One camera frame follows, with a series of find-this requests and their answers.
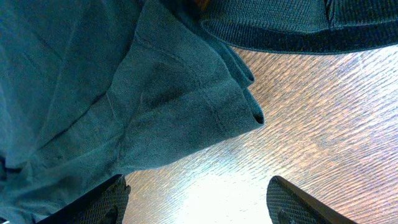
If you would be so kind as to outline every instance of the wooden floor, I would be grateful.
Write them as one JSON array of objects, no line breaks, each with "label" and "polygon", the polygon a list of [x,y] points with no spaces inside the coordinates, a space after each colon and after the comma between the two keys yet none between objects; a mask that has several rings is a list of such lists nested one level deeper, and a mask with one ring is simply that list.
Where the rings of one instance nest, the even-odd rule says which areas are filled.
[{"label": "wooden floor", "polygon": [[127,177],[125,223],[271,223],[281,175],[358,223],[398,223],[398,46],[345,55],[237,50],[267,125]]}]

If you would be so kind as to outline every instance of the wooden table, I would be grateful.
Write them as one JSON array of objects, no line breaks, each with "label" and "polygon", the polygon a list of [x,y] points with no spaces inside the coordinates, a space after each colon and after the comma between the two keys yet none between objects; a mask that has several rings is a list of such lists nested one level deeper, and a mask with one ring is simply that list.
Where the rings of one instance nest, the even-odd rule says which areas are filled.
[{"label": "wooden table", "polygon": [[266,127],[127,177],[125,223],[271,223],[281,175],[358,223],[398,223],[398,46],[344,55],[236,51]]}]

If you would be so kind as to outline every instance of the stitching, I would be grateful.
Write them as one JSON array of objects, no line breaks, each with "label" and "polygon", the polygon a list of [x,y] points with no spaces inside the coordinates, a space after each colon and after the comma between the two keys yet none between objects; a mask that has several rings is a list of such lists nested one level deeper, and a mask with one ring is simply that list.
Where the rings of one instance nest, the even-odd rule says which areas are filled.
[{"label": "stitching", "polygon": [[178,57],[177,55],[173,54],[172,52],[169,52],[168,50],[165,50],[159,46],[152,45],[148,40],[146,40],[140,34],[138,34],[138,32],[136,32],[136,37],[134,39],[138,43],[140,43],[150,49],[157,50],[157,51],[160,51],[160,52],[166,54],[167,56],[174,59],[176,62],[183,65],[185,68],[189,69],[195,75],[194,80],[197,83],[197,86],[199,86],[199,93],[201,94],[202,98],[206,101],[207,105],[210,107],[211,113],[212,113],[214,119],[216,119],[217,124],[218,124],[219,128],[221,129],[222,133],[224,134],[224,136],[228,137],[228,135],[226,134],[225,125],[222,123],[219,114],[214,109],[214,106],[213,106],[214,103],[211,101],[211,99],[207,95],[206,91],[204,91],[203,84],[201,83],[201,80],[200,80],[198,74],[196,73],[196,71],[192,67],[187,65],[182,58]]}]

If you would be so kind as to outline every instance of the wood grain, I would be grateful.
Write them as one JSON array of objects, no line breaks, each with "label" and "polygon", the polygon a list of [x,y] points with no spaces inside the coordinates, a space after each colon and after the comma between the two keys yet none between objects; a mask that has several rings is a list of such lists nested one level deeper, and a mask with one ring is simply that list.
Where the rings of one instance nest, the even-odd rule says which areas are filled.
[{"label": "wood grain", "polygon": [[281,175],[358,223],[398,223],[398,46],[345,55],[236,51],[265,128],[127,177],[125,223],[271,223]]}]

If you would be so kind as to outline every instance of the garment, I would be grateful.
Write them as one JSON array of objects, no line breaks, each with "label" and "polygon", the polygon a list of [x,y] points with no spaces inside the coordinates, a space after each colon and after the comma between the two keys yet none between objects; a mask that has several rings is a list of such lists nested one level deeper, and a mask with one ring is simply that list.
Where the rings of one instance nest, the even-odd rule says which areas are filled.
[{"label": "garment", "polygon": [[114,174],[263,126],[254,77],[226,43],[325,54],[397,42],[394,1],[366,1],[381,15],[348,0],[353,13],[196,2],[0,2],[0,217],[35,223]]}]

